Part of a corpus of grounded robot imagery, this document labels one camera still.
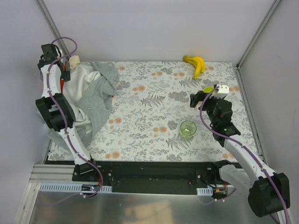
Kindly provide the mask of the orange cloth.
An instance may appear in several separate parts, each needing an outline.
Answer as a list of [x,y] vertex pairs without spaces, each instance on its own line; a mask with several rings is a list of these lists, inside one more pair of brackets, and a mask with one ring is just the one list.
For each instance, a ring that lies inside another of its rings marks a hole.
[[64,80],[61,79],[60,80],[60,89],[61,89],[61,92],[63,92],[63,87],[64,87]]

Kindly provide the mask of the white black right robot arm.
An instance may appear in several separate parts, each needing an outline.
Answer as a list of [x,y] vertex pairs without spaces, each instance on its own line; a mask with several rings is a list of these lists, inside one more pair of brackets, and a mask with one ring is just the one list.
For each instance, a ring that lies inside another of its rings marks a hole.
[[210,93],[199,91],[190,95],[190,107],[201,103],[199,111],[206,111],[211,122],[205,125],[206,128],[235,157],[245,172],[240,173],[230,162],[222,160],[214,164],[218,178],[241,191],[257,217],[272,216],[283,211],[285,222],[289,224],[289,178],[271,169],[241,142],[241,133],[231,121],[232,103],[225,99],[226,94],[222,97],[218,97],[218,94],[219,90],[213,89]]

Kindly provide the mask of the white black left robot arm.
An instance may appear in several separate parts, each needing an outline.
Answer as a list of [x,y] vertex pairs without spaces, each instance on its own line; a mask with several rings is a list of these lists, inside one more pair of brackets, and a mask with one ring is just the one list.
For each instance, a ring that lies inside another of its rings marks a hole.
[[55,44],[42,45],[41,49],[43,54],[37,66],[43,77],[43,93],[36,100],[37,109],[48,128],[62,138],[72,153],[73,175],[95,175],[96,163],[78,135],[74,111],[62,91],[62,81],[70,81],[69,63],[62,61],[64,56]]

